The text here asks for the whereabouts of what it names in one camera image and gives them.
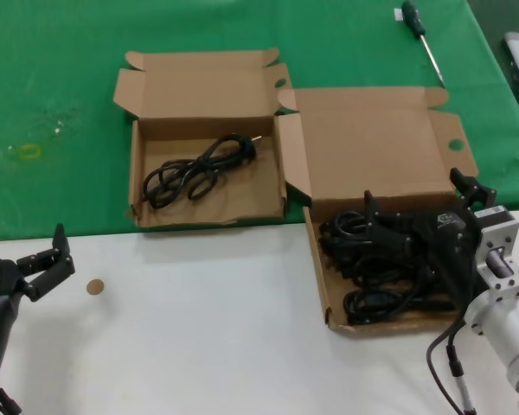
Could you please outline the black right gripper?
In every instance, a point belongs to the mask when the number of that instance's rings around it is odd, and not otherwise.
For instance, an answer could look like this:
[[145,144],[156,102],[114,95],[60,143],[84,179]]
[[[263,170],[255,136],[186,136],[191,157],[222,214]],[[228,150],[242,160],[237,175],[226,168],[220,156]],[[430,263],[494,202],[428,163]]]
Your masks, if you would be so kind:
[[[496,205],[496,190],[484,186],[475,176],[452,168],[450,181],[466,208]],[[467,308],[477,286],[475,254],[479,244],[471,217],[453,209],[384,214],[368,190],[364,192],[364,217],[369,240],[406,258],[413,256],[413,231],[426,262],[454,305],[458,310]]]

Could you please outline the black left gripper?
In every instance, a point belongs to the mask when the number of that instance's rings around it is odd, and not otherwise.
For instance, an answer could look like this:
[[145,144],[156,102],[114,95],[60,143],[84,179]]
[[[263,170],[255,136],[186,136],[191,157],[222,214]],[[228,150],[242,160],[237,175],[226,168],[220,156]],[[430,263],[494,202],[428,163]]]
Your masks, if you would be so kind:
[[[58,223],[52,247],[18,259],[0,259],[0,296],[24,294],[37,302],[75,273],[64,226]],[[26,277],[34,276],[30,282]]]

